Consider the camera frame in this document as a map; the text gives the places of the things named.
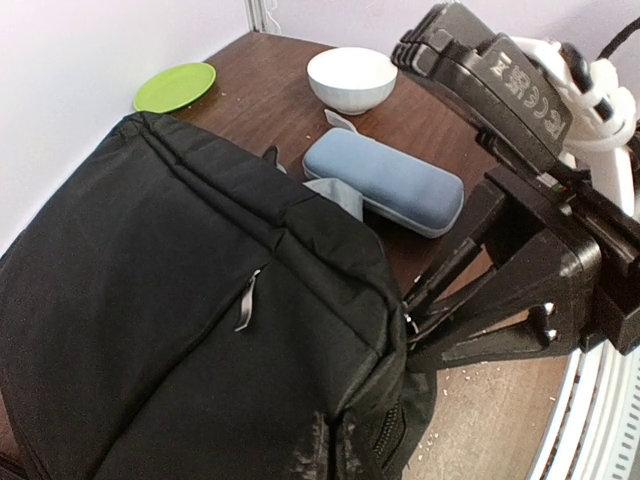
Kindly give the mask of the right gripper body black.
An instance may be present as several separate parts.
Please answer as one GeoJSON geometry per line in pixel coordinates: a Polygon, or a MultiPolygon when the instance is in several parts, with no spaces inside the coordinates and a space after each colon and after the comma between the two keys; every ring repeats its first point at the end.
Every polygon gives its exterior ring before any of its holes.
{"type": "Polygon", "coordinates": [[[553,190],[505,167],[486,175],[507,197],[487,243],[507,266],[506,284],[532,309],[547,353],[608,340],[621,354],[639,345],[639,223],[581,181],[553,190]]]}

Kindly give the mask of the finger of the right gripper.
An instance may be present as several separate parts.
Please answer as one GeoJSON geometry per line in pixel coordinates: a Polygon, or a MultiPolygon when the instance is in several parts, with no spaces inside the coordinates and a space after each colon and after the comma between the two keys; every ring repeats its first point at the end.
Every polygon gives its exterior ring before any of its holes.
{"type": "Polygon", "coordinates": [[[557,357],[578,347],[585,293],[568,285],[480,288],[417,341],[411,370],[436,370],[482,361],[557,357]]]}
{"type": "Polygon", "coordinates": [[[452,317],[498,271],[495,265],[491,265],[475,280],[439,300],[440,295],[477,258],[481,250],[476,240],[467,237],[444,257],[436,259],[405,297],[404,319],[446,320],[452,317]]]}

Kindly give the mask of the black backpack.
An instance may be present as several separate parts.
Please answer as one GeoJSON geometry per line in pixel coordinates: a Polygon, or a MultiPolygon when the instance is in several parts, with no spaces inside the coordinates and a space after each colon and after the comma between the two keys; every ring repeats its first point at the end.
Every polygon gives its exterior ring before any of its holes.
{"type": "Polygon", "coordinates": [[[398,479],[433,414],[377,235],[260,157],[123,118],[1,260],[29,479],[398,479]]]}

